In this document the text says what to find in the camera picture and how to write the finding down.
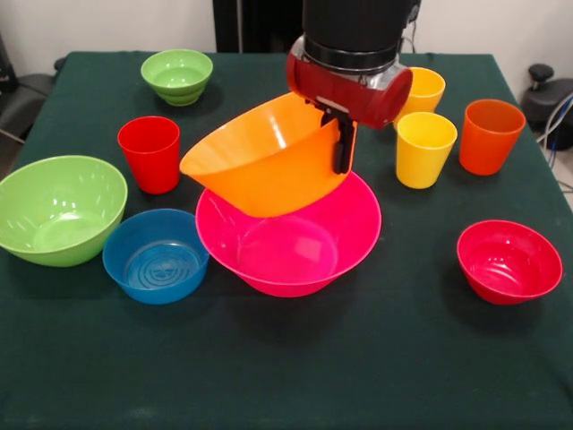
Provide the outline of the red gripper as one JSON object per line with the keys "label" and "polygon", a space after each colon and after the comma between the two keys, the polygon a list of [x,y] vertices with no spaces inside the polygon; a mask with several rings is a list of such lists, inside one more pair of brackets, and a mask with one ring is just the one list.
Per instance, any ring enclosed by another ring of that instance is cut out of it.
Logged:
{"label": "red gripper", "polygon": [[355,146],[353,121],[377,129],[393,122],[406,104],[413,83],[412,70],[398,61],[376,73],[330,70],[305,53],[303,38],[291,47],[286,68],[291,91],[317,107],[331,108],[323,112],[321,126],[337,120],[335,174],[347,174],[351,169]]}

